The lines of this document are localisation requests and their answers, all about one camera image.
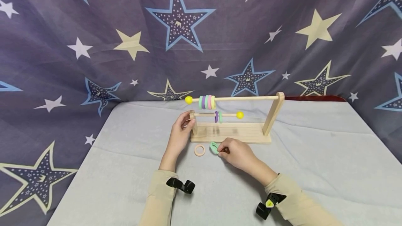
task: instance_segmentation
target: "black wrist clip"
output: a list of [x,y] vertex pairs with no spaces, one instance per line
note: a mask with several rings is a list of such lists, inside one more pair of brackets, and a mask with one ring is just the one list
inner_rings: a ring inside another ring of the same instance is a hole
[[191,194],[195,188],[195,184],[192,181],[187,180],[186,183],[183,185],[183,183],[176,178],[170,178],[169,180],[167,180],[166,185],[169,187],[180,189],[186,194]]
[[269,193],[267,196],[267,200],[264,203],[259,203],[257,206],[257,210],[255,211],[257,215],[259,215],[262,219],[267,220],[271,209],[277,205],[278,203],[282,202],[286,198],[286,195],[276,194],[276,193]]

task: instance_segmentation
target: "wooden toy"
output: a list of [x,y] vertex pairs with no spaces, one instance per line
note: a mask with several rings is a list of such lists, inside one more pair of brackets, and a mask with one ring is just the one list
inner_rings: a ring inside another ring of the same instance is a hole
[[273,100],[272,106],[268,112],[264,123],[240,123],[240,122],[222,122],[222,117],[244,117],[243,112],[237,113],[196,113],[190,112],[190,119],[206,116],[215,117],[214,122],[195,122],[191,133],[191,142],[221,142],[227,137],[238,139],[245,143],[270,144],[270,130],[285,100],[285,94],[278,92],[275,96],[255,96],[255,97],[215,97],[200,96],[193,98],[187,96],[185,102],[192,104],[198,103],[200,109],[215,109],[216,101],[241,101],[241,100]]

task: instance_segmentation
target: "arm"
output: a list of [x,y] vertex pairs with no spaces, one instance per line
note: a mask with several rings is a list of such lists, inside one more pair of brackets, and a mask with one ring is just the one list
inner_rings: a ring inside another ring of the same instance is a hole
[[[223,151],[225,147],[228,147],[229,154]],[[286,195],[276,207],[282,217],[293,226],[342,226],[336,218],[309,198],[296,182],[285,175],[278,175],[259,160],[246,143],[227,138],[219,145],[218,151],[219,156],[228,163],[259,181],[267,194]]]
[[172,126],[159,170],[155,171],[152,177],[145,208],[138,226],[170,226],[172,202],[176,189],[167,186],[166,182],[172,177],[178,178],[175,173],[177,157],[185,148],[195,123],[190,122],[189,115],[189,111],[182,113]]

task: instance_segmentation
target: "colorful ring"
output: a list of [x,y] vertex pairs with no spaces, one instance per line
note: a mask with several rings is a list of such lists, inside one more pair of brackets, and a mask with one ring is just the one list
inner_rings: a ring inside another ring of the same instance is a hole
[[218,111],[218,114],[219,114],[219,123],[224,122],[222,119],[222,113],[220,111]]

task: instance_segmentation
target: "yellow star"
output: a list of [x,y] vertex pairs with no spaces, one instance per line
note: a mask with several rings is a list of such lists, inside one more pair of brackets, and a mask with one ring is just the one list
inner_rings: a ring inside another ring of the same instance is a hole
[[341,16],[341,14],[330,17],[326,20],[322,20],[321,16],[318,14],[317,9],[314,9],[314,15],[311,21],[311,25],[296,32],[308,36],[306,50],[317,39],[332,41],[331,35],[328,33],[328,28],[335,22],[336,19],[338,19],[339,16]]
[[133,60],[135,61],[135,56],[137,56],[137,52],[149,52],[145,47],[140,45],[141,32],[135,34],[130,37],[125,35],[119,30],[116,30],[119,34],[123,43],[119,44],[114,48],[114,50],[125,50],[128,51]]

